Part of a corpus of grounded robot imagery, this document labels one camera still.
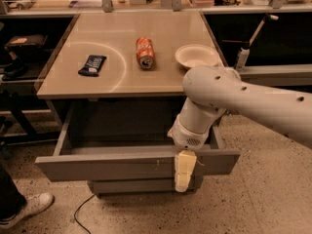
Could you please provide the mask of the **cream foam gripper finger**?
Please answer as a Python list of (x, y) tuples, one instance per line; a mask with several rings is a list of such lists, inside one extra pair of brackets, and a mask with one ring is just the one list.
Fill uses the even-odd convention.
[(197, 156), (194, 151), (183, 150), (175, 156), (175, 190), (185, 192), (193, 174)]

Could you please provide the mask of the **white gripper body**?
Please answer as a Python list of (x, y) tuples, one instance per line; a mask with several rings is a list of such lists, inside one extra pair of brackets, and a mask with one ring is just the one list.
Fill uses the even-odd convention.
[(198, 150), (205, 144), (209, 133), (197, 134), (187, 130), (181, 124), (180, 115), (177, 115), (167, 136), (170, 137), (174, 141), (175, 146), (180, 149)]

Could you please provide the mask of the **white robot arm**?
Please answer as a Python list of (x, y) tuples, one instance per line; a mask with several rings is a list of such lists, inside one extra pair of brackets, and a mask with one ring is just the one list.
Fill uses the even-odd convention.
[(197, 66), (183, 77), (185, 103), (168, 131), (175, 156), (175, 190), (188, 189), (213, 123), (227, 110), (312, 148), (312, 95), (246, 83), (232, 68)]

